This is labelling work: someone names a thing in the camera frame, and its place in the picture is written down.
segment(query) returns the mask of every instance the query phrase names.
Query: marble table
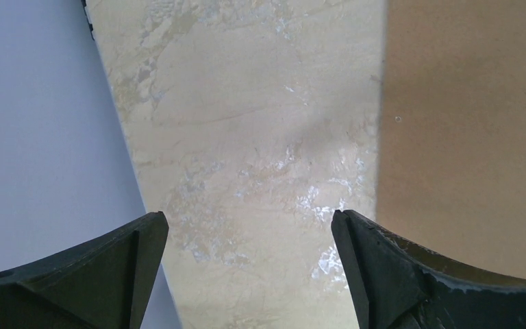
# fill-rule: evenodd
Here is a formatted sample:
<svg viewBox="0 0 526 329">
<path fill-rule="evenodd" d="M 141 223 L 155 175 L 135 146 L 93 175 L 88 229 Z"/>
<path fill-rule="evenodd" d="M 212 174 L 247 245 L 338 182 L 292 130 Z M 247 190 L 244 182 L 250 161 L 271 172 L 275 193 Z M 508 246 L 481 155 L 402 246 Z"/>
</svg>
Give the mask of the marble table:
<svg viewBox="0 0 526 329">
<path fill-rule="evenodd" d="M 185 328 L 355 328 L 329 228 L 375 215 L 385 1 L 89 0 Z"/>
</svg>

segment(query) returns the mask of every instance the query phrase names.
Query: brown cardboard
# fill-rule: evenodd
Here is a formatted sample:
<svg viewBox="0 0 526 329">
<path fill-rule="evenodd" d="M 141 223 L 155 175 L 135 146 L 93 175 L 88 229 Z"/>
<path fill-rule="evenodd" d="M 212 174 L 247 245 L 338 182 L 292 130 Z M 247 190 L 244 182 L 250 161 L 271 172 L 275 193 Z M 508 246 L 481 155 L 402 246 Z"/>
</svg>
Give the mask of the brown cardboard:
<svg viewBox="0 0 526 329">
<path fill-rule="evenodd" d="M 380 224 L 526 278 L 526 1 L 390 1 L 380 143 Z"/>
</svg>

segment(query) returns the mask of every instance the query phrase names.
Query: gray surface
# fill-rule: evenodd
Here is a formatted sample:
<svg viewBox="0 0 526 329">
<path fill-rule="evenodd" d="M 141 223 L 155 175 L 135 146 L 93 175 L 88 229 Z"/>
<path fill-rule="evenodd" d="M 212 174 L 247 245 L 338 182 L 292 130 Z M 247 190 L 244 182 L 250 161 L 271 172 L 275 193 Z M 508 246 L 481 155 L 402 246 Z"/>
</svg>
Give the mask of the gray surface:
<svg viewBox="0 0 526 329">
<path fill-rule="evenodd" d="M 145 213 L 79 0 L 0 0 L 0 271 Z M 143 328 L 179 328 L 162 269 Z"/>
</svg>

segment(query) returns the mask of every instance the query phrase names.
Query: small hole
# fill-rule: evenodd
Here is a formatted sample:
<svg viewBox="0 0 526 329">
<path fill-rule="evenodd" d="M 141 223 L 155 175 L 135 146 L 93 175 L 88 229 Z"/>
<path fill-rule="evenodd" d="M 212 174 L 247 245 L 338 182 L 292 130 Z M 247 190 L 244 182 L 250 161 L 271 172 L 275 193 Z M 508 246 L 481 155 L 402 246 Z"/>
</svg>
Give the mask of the small hole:
<svg viewBox="0 0 526 329">
<path fill-rule="evenodd" d="M 8 276 L 12 276 L 13 275 L 13 271 L 11 271 L 10 269 L 7 269 L 5 271 L 0 271 L 0 279 L 1 278 L 6 278 Z"/>
</svg>

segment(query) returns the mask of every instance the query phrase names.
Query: brown surface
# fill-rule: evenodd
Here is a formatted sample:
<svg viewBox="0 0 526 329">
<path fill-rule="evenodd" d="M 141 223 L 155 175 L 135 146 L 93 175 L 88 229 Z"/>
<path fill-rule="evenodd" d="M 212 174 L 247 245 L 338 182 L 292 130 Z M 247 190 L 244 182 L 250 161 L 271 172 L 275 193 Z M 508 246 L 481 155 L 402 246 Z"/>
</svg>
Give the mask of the brown surface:
<svg viewBox="0 0 526 329">
<path fill-rule="evenodd" d="M 388 11 L 378 222 L 526 278 L 526 1 Z"/>
</svg>

